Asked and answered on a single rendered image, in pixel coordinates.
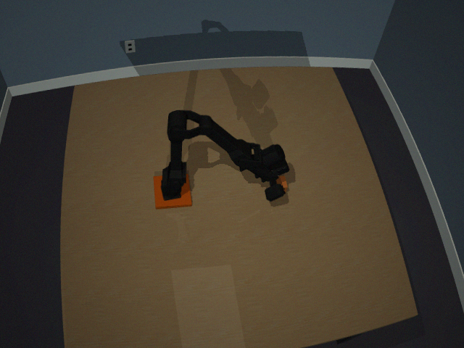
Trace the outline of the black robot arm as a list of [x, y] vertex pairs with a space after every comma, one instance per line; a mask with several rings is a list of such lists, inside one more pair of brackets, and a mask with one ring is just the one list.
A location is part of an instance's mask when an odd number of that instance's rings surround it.
[[[186, 130], [186, 120], [199, 124], [199, 127]], [[227, 151], [240, 171], [249, 170], [261, 175], [266, 167], [272, 167], [270, 174], [278, 179], [289, 171], [285, 153], [280, 145], [270, 145], [261, 149], [260, 144], [249, 143], [234, 138], [221, 128], [209, 115], [199, 115], [191, 110], [176, 110], [168, 115], [167, 136], [171, 142], [171, 161], [162, 170], [161, 191], [164, 201], [181, 198], [181, 186], [186, 183], [186, 164], [182, 162], [182, 142], [197, 136], [207, 136]], [[254, 154], [252, 154], [254, 149]]]

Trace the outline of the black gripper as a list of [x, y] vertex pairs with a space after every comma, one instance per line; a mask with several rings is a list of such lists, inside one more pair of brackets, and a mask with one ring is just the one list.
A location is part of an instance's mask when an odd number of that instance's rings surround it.
[[261, 175], [255, 175], [255, 178], [261, 178], [262, 182], [270, 181], [270, 188], [265, 189], [266, 198], [269, 202], [281, 198], [286, 192], [281, 184], [277, 184], [275, 178], [270, 174], [272, 167], [266, 167], [265, 172]]

